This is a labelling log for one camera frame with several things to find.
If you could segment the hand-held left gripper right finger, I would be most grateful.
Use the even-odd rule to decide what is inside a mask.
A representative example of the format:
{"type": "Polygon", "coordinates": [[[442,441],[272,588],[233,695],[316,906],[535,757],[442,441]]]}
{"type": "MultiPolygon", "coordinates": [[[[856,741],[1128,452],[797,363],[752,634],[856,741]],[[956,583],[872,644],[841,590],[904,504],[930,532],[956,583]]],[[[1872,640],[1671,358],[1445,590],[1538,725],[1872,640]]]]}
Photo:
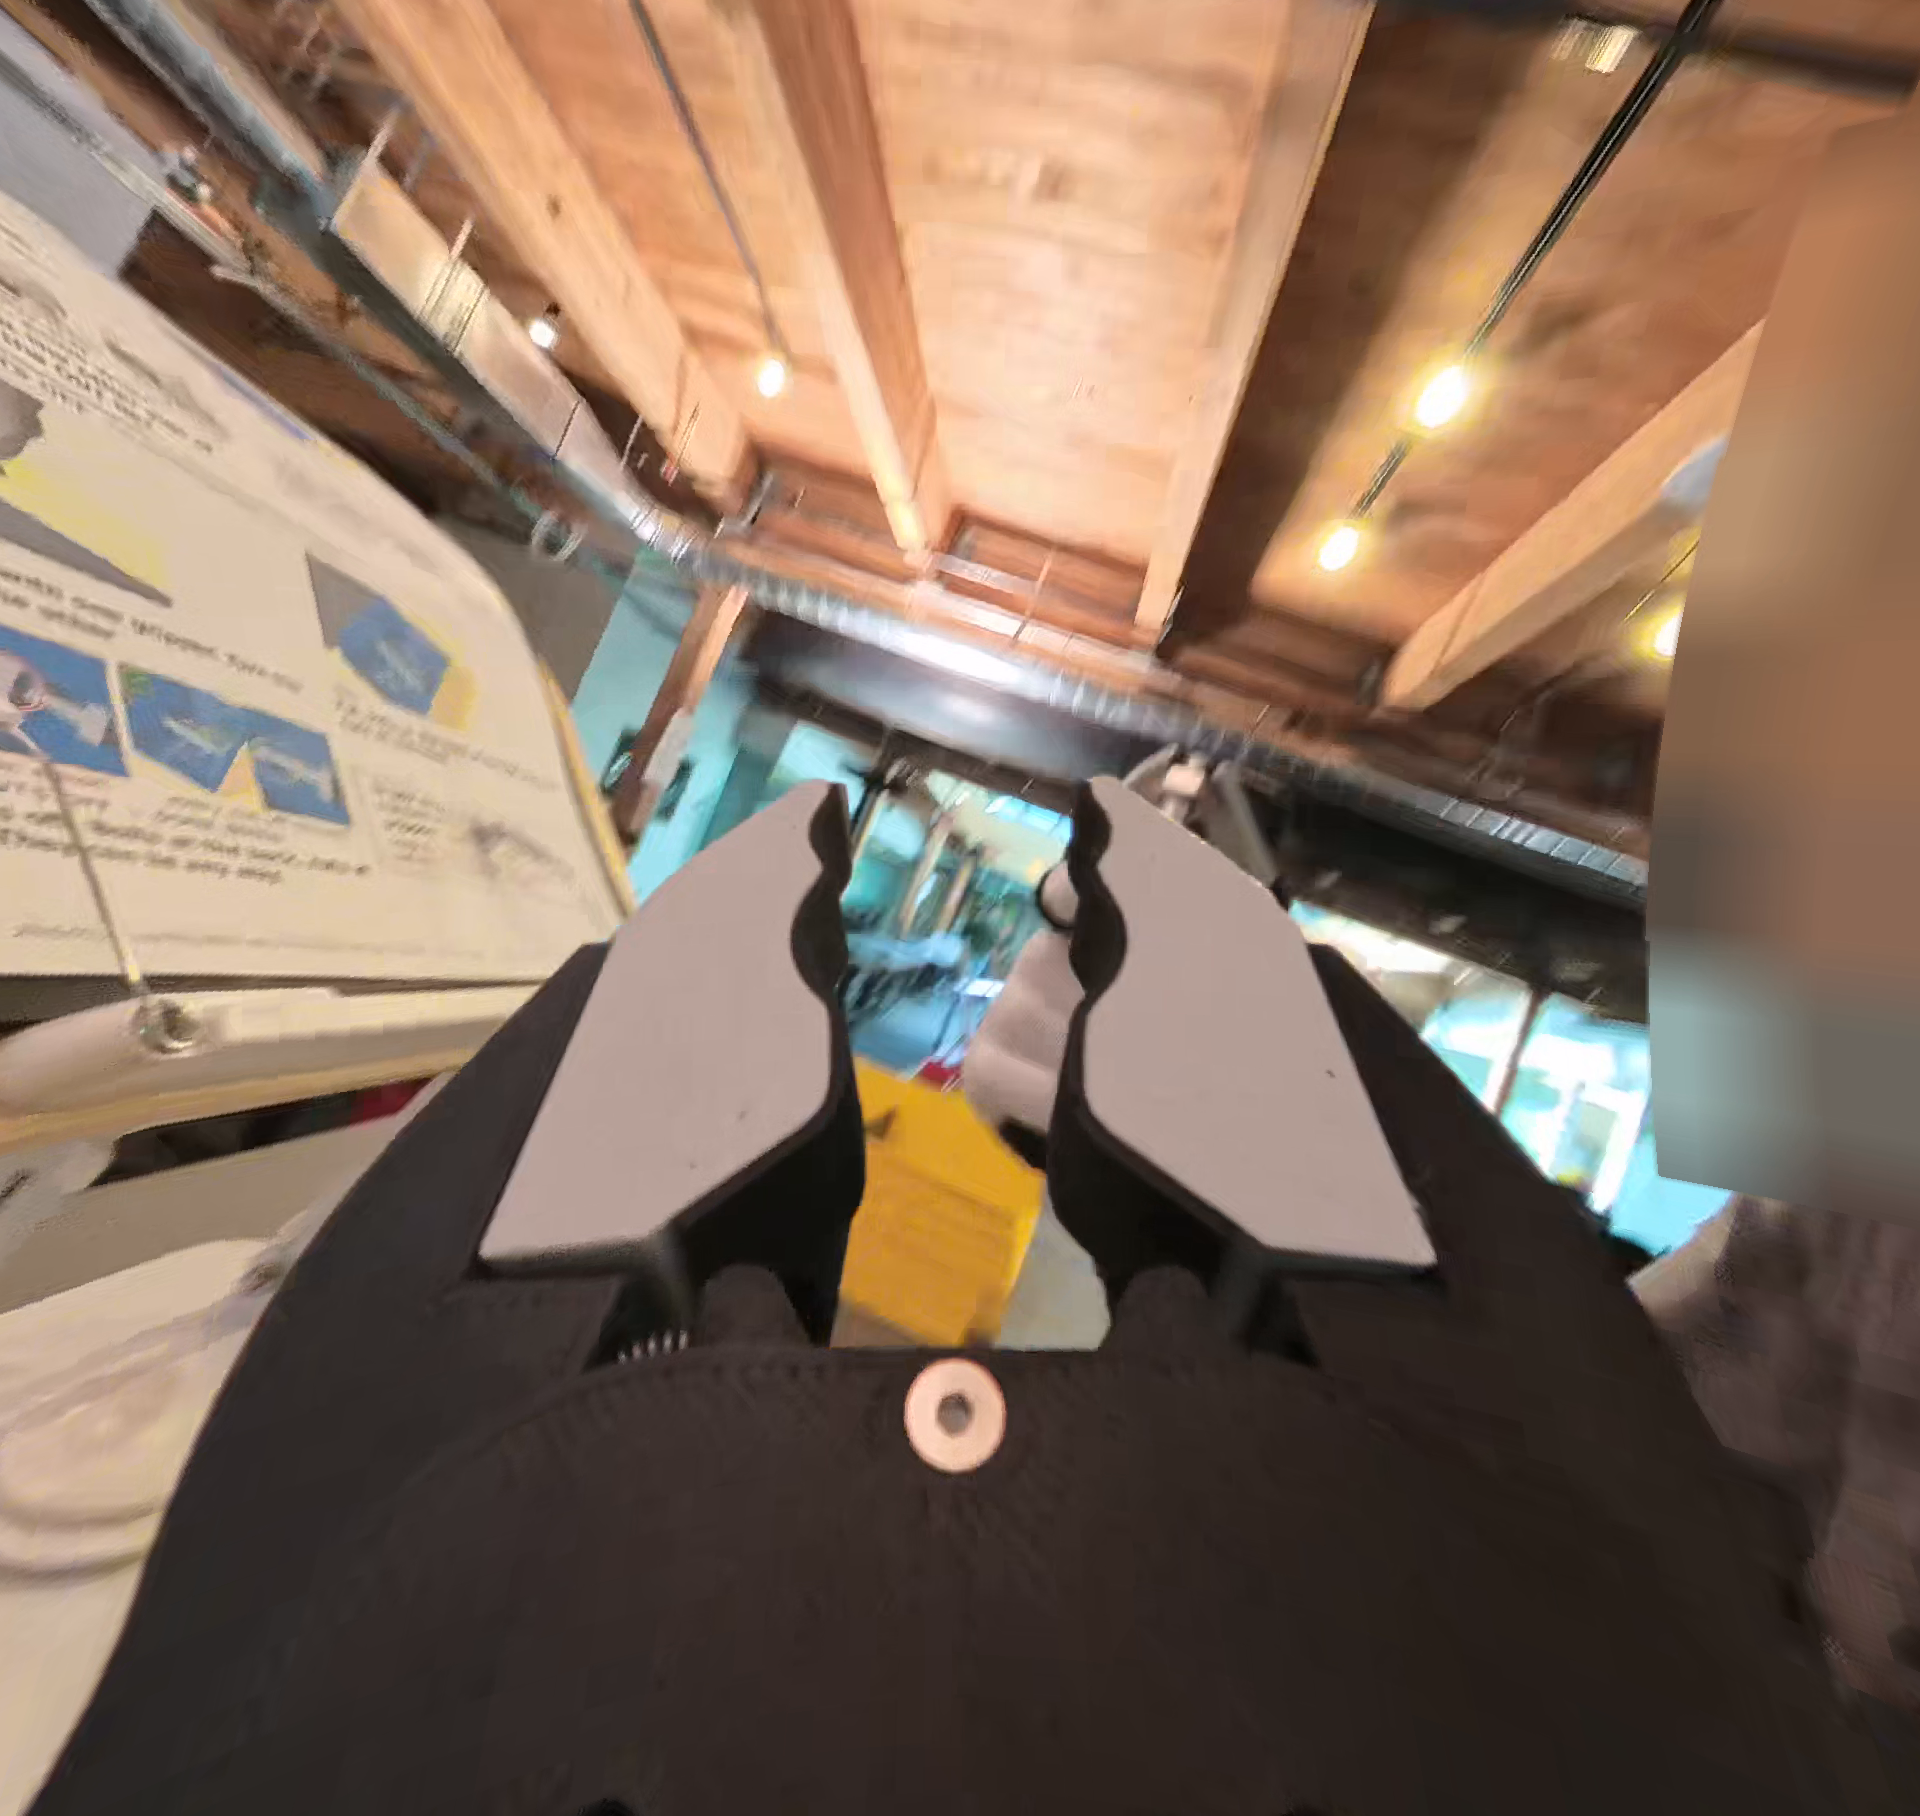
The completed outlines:
{"type": "Polygon", "coordinates": [[[1295,1282],[1432,1282],[1439,1253],[1292,916],[1119,779],[1073,812],[1076,1004],[1047,1200],[1111,1321],[1191,1279],[1239,1341],[1290,1344],[1295,1282]]]}

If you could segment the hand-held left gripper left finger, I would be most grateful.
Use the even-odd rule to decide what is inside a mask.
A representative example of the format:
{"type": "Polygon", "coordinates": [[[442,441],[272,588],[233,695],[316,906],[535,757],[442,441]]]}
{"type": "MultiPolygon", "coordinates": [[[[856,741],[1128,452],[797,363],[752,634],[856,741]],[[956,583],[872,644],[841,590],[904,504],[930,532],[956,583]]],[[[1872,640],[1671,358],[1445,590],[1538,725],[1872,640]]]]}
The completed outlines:
{"type": "Polygon", "coordinates": [[[688,1327],[709,1280],[759,1271],[830,1340],[866,1193],[848,879],[844,792],[804,781],[643,901],[502,1183],[483,1273],[617,1279],[688,1327]]]}

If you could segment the yellow plastic bin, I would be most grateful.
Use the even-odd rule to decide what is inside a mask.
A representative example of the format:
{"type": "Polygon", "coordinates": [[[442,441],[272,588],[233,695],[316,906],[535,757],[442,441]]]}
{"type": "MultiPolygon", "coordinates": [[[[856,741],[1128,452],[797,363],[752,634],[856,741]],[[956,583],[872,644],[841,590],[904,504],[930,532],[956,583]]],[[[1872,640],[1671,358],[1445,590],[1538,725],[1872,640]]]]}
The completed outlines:
{"type": "Polygon", "coordinates": [[[856,1062],[866,1186],[843,1312],[924,1348],[996,1344],[1044,1205],[1044,1179],[947,1087],[856,1062]]]}

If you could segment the person's right hand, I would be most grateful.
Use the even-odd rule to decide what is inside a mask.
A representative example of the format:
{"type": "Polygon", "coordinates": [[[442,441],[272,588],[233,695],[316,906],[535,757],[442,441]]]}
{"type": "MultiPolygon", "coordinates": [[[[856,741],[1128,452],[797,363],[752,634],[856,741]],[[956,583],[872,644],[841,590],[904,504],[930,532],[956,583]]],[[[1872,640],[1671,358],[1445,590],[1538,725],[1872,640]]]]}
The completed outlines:
{"type": "Polygon", "coordinates": [[[959,1084],[975,1118],[1036,1167],[1044,1165],[1081,1002],[1068,938],[1046,928],[1021,950],[962,1062],[959,1084]]]}

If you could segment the white board stand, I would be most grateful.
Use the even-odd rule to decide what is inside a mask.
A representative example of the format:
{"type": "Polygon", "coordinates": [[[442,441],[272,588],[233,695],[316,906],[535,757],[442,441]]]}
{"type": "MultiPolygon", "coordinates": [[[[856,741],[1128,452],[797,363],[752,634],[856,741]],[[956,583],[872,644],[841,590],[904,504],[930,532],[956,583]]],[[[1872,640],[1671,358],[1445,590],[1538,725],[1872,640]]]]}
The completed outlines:
{"type": "MultiPolygon", "coordinates": [[[[527,997],[150,994],[7,1039],[3,1259],[106,1172],[123,1136],[445,1073],[527,997]]],[[[91,1574],[150,1550],[228,1371],[316,1225],[152,1259],[3,1335],[7,1575],[91,1574]]]]}

